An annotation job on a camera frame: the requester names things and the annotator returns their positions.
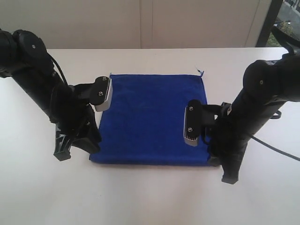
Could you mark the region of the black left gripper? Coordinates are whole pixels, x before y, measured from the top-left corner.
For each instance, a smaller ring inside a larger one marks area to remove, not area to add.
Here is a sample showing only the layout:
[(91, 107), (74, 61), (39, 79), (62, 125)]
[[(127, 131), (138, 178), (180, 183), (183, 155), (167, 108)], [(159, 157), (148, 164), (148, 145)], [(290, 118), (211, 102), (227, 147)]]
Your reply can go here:
[(70, 148), (85, 152), (100, 152), (101, 135), (97, 129), (92, 109), (92, 88), (95, 84), (51, 87), (49, 119), (55, 124), (55, 149), (53, 155), (59, 161), (71, 158)]

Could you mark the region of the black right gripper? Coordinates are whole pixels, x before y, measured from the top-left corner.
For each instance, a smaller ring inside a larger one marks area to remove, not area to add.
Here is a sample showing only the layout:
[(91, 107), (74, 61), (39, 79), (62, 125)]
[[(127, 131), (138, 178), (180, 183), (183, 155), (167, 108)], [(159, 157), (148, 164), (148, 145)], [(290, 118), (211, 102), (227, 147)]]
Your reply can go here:
[(235, 130), (231, 119), (226, 113), (221, 113), (210, 131), (208, 165), (222, 166), (222, 182), (235, 184), (239, 180), (239, 171), (242, 164), (248, 138)]

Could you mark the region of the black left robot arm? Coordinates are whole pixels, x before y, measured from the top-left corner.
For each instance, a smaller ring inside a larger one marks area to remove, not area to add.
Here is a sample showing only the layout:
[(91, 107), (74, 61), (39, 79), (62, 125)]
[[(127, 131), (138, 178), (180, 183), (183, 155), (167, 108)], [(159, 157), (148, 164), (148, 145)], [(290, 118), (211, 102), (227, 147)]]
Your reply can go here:
[(104, 101), (96, 99), (106, 84), (100, 77), (69, 85), (42, 39), (26, 30), (0, 32), (0, 76), (12, 77), (55, 124), (54, 156), (59, 161), (71, 158), (72, 146), (100, 152), (102, 139), (92, 109)]

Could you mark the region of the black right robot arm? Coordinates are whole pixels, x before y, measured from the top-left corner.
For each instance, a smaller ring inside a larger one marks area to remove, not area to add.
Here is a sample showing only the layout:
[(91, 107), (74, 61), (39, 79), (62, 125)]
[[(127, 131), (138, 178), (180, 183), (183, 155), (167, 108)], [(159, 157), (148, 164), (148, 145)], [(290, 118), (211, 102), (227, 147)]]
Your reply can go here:
[(222, 182), (238, 181), (248, 141), (286, 102), (299, 100), (299, 55), (257, 60), (246, 68), (242, 90), (222, 110), (211, 132), (210, 150), (224, 171)]

